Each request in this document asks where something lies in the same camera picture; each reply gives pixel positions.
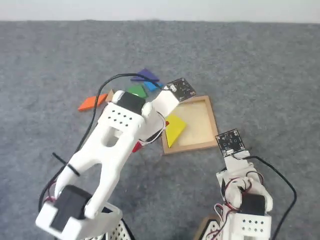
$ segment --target blue tangram piece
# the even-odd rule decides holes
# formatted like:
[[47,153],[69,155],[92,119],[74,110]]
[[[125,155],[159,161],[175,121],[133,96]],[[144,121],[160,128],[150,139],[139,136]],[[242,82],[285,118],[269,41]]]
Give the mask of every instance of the blue tangram piece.
[[[143,84],[149,89],[150,92],[153,92],[154,90],[158,89],[155,85],[153,85],[151,82],[144,81]],[[162,87],[163,84],[161,82],[157,82],[157,84]]]
[[[159,78],[146,68],[142,69],[140,72],[138,72],[138,74],[141,74],[141,75],[143,75],[143,76],[145,76],[155,82],[159,81]],[[131,81],[135,81],[135,82],[139,82],[139,81],[143,81],[143,80],[144,79],[139,76],[134,76],[133,78],[131,78]]]

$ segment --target gray carpet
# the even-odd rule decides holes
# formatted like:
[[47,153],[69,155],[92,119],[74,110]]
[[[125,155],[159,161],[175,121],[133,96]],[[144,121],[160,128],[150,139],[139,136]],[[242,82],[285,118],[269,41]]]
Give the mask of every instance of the gray carpet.
[[[84,98],[144,67],[209,95],[219,132],[238,128],[252,154],[296,187],[279,240],[319,239],[320,25],[158,21],[0,23],[1,239],[52,239],[34,224],[39,193],[61,166],[51,152],[72,156],[92,116],[77,111]],[[105,92],[130,85],[118,79]],[[162,155],[160,141],[132,154],[110,201],[137,240],[190,240],[221,202],[224,161],[217,148]],[[256,167],[274,230],[293,195]],[[93,192],[99,176],[91,169],[79,185]]]

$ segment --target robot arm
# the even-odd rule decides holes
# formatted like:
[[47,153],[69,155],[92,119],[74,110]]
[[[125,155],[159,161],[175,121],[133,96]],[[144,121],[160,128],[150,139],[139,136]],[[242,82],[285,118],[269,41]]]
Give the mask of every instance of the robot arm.
[[[236,129],[216,136],[226,168],[216,174],[223,205],[216,204],[220,221],[212,219],[201,240],[268,240],[273,199],[263,186]],[[216,210],[219,205],[221,213]]]
[[[195,95],[184,78],[177,79],[152,102],[117,91],[102,112],[82,148],[76,152],[56,180],[56,202],[44,203],[36,225],[59,239],[78,240],[112,231],[122,218],[121,211],[106,203],[115,189],[120,172],[138,141],[161,133],[164,117],[181,102]],[[73,184],[95,164],[101,164],[99,186],[93,195]]]

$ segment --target wooden frame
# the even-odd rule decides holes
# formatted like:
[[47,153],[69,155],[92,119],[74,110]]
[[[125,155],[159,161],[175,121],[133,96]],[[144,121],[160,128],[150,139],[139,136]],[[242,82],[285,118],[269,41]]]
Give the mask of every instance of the wooden frame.
[[164,154],[173,154],[190,150],[205,149],[218,145],[217,125],[208,96],[195,96],[180,103],[172,114],[186,122],[187,126],[168,147],[166,132],[162,134]]

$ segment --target wooden block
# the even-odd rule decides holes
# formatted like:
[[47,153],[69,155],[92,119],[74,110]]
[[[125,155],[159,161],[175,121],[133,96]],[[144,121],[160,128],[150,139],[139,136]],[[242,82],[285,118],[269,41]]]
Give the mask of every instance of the wooden block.
[[112,98],[114,97],[114,91],[111,89],[109,92],[108,92],[108,95],[106,96],[105,98],[105,101],[108,103],[110,101],[112,101]]
[[186,123],[182,121],[181,118],[173,114],[170,114],[165,120],[169,122],[169,125],[165,129],[165,135],[168,147],[171,148],[179,135],[185,129]]
[[[144,81],[143,84],[149,89],[150,92],[153,92],[157,89],[159,89],[158,87],[156,87],[154,84],[152,84],[151,82],[149,81]],[[157,84],[162,87],[163,84],[161,82],[157,82]]]
[[[98,98],[97,107],[100,106],[103,101],[107,98],[107,94],[101,94]],[[95,106],[96,96],[87,97],[84,102],[78,107],[78,111],[85,111],[89,109],[93,109]]]
[[171,147],[167,137],[162,134],[164,154],[198,150],[218,145],[218,135],[214,113],[208,96],[195,96],[181,102],[172,114],[186,123],[186,128]]
[[134,85],[126,90],[128,93],[139,96],[145,99],[147,97],[145,89],[141,85]]
[[[143,75],[143,76],[147,77],[148,79],[151,79],[155,82],[159,81],[159,78],[146,68],[139,71],[138,74]],[[133,78],[131,78],[131,81],[135,81],[135,82],[139,82],[139,81],[143,81],[143,80],[145,80],[145,79],[142,77],[139,77],[139,76],[134,76]]]

